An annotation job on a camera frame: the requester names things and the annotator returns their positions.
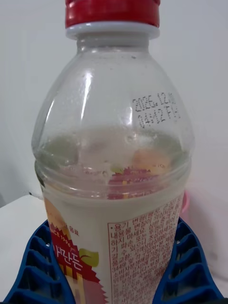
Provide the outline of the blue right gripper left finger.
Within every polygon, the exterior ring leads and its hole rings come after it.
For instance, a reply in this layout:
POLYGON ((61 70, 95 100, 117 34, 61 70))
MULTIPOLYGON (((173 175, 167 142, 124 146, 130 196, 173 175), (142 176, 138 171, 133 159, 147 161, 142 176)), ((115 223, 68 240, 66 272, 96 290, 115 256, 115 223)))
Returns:
POLYGON ((56 258, 48 222, 29 239, 16 280, 4 304, 74 304, 75 299, 56 258))

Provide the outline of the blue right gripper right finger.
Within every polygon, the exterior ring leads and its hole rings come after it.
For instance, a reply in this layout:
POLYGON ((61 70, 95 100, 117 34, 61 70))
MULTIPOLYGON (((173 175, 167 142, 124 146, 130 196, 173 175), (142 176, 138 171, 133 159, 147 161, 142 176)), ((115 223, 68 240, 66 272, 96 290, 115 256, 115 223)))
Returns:
POLYGON ((209 271, 199 239, 179 219, 173 251, 154 295, 154 304, 209 304, 223 295, 209 271))

